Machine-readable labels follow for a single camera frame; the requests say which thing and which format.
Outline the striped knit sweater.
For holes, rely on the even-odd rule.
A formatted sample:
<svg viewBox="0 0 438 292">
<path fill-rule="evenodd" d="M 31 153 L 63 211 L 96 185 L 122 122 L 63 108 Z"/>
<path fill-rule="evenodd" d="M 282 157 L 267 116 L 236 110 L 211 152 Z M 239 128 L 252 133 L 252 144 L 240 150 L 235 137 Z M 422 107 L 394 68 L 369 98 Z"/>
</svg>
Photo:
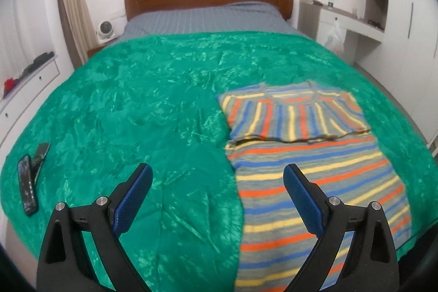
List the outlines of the striped knit sweater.
<svg viewBox="0 0 438 292">
<path fill-rule="evenodd" d="M 284 187 L 288 164 L 346 204 L 380 203 L 395 245 L 410 238 L 405 186 L 349 92 L 260 83 L 220 94 L 218 103 L 244 207 L 236 291 L 282 291 L 316 244 Z"/>
</svg>

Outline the black clothes on cabinet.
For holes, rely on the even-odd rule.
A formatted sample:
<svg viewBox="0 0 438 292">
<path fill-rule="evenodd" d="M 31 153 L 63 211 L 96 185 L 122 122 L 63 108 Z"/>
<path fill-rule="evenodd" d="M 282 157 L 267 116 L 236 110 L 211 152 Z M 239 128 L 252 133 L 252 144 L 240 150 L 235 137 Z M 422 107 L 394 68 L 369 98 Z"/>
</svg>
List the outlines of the black clothes on cabinet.
<svg viewBox="0 0 438 292">
<path fill-rule="evenodd" d="M 41 55 L 37 56 L 30 65 L 24 68 L 21 78 L 23 79 L 28 77 L 31 73 L 35 72 L 42 65 L 51 60 L 54 56 L 55 54 L 53 51 L 50 51 L 49 53 L 42 53 Z"/>
</svg>

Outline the black smartphone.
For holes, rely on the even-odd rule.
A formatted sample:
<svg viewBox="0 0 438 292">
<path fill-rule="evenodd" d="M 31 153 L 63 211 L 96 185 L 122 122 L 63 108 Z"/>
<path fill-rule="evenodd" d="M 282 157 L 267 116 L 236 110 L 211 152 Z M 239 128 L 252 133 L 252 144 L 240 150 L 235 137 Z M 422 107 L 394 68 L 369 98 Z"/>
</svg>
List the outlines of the black smartphone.
<svg viewBox="0 0 438 292">
<path fill-rule="evenodd" d="M 38 210 L 38 202 L 29 154 L 25 154 L 19 160 L 17 170 L 24 213 L 26 216 L 31 216 Z"/>
</svg>

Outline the white drawer cabinet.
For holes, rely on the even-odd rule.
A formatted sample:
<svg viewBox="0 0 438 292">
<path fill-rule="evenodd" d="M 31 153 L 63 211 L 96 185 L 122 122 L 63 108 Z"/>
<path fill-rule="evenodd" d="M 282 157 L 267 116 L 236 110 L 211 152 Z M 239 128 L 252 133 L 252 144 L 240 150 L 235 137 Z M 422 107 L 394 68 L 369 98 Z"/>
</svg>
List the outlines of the white drawer cabinet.
<svg viewBox="0 0 438 292">
<path fill-rule="evenodd" d="M 1 144 L 27 108 L 59 75 L 54 56 L 24 78 L 5 99 L 1 100 Z"/>
</svg>

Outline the green patterned bedspread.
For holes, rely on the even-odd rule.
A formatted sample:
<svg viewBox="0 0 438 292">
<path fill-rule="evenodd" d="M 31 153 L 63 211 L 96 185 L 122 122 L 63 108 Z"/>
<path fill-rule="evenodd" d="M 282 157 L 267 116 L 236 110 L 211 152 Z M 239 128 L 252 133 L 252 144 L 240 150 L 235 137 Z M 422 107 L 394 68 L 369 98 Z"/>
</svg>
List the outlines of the green patterned bedspread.
<svg viewBox="0 0 438 292">
<path fill-rule="evenodd" d="M 349 92 L 405 186 L 409 251 L 437 221 L 437 165 L 414 129 L 364 76 L 313 40 L 262 32 L 146 36 L 107 47 L 55 89 L 22 132 L 1 172 L 1 205 L 38 257 L 58 202 L 108 195 L 141 163 L 154 178 L 121 239 L 153 291 L 236 291 L 244 207 L 225 148 L 218 96 L 264 83 L 315 82 Z M 24 213 L 17 164 L 50 149 Z"/>
</svg>

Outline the red item on cabinet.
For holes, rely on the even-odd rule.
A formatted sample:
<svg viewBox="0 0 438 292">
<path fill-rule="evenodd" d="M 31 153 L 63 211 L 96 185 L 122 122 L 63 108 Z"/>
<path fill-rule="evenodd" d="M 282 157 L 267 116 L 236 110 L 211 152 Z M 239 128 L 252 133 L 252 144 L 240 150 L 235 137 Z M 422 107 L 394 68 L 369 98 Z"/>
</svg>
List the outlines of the red item on cabinet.
<svg viewBox="0 0 438 292">
<path fill-rule="evenodd" d="M 19 79 L 9 78 L 4 82 L 4 92 L 3 97 L 5 98 L 8 94 L 15 89 L 15 87 L 19 84 Z"/>
</svg>

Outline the white wardrobe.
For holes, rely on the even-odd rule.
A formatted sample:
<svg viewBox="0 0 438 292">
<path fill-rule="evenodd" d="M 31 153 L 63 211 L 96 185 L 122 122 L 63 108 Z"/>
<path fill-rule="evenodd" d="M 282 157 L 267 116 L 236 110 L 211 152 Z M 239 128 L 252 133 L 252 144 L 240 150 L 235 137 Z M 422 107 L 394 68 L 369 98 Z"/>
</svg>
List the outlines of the white wardrobe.
<svg viewBox="0 0 438 292">
<path fill-rule="evenodd" d="M 412 118 L 427 142 L 437 136 L 437 0 L 388 0 L 385 34 L 358 57 Z"/>
</svg>

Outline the wooden nightstand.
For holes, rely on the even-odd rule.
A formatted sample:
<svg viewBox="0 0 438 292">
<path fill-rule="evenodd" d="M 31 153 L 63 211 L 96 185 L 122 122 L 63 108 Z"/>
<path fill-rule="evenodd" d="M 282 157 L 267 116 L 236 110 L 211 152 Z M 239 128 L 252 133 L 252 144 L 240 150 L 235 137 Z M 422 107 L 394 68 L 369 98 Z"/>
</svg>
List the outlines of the wooden nightstand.
<svg viewBox="0 0 438 292">
<path fill-rule="evenodd" d="M 94 47 L 94 48 L 92 48 L 92 49 L 89 49 L 89 50 L 87 51 L 87 56 L 88 56 L 88 58 L 90 59 L 90 58 L 93 57 L 96 53 L 98 53 L 99 51 L 103 50 L 104 48 L 106 48 L 106 47 L 108 47 L 108 46 L 114 44 L 116 41 L 117 41 L 117 38 L 112 39 L 112 40 L 110 40 L 110 41 L 108 41 L 108 42 L 105 42 L 105 43 L 103 43 L 103 44 L 100 44 L 100 45 L 98 45 L 97 47 Z"/>
</svg>

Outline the white plastic bag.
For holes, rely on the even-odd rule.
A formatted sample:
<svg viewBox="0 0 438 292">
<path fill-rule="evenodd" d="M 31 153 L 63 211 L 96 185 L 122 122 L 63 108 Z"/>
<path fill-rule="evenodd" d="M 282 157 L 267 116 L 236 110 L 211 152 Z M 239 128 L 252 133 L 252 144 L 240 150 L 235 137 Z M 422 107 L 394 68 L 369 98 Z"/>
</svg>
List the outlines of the white plastic bag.
<svg viewBox="0 0 438 292">
<path fill-rule="evenodd" d="M 333 29 L 327 37 L 324 47 L 337 56 L 341 56 L 344 53 L 344 37 L 337 18 L 335 18 Z"/>
</svg>

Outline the white sheer curtain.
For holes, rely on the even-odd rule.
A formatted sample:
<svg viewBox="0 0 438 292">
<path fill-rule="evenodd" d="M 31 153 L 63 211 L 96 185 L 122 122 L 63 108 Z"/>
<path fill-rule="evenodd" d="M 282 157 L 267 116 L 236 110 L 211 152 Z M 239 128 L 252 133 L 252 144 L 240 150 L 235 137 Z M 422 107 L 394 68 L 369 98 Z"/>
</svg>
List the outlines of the white sheer curtain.
<svg viewBox="0 0 438 292">
<path fill-rule="evenodd" d="M 1 81 L 54 50 L 44 0 L 1 0 Z"/>
</svg>

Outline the white desk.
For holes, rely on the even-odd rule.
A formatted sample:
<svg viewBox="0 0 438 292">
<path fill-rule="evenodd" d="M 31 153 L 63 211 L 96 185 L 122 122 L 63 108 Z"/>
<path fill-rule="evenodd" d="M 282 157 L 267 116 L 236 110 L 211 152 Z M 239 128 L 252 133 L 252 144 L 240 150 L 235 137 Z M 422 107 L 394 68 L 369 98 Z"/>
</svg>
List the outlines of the white desk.
<svg viewBox="0 0 438 292">
<path fill-rule="evenodd" d="M 384 32 L 337 8 L 300 0 L 298 30 L 353 65 L 359 39 L 365 37 L 381 44 Z"/>
</svg>

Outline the grey checked bed sheet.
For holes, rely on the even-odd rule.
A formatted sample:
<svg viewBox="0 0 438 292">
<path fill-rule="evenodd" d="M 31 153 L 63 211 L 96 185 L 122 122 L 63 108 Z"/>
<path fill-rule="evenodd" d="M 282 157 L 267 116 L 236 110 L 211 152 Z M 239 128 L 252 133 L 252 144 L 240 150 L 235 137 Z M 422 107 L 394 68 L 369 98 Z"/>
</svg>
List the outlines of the grey checked bed sheet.
<svg viewBox="0 0 438 292">
<path fill-rule="evenodd" d="M 219 7 L 160 10 L 133 17 L 119 42 L 152 35 L 254 31 L 301 35 L 271 4 L 247 1 Z"/>
</svg>

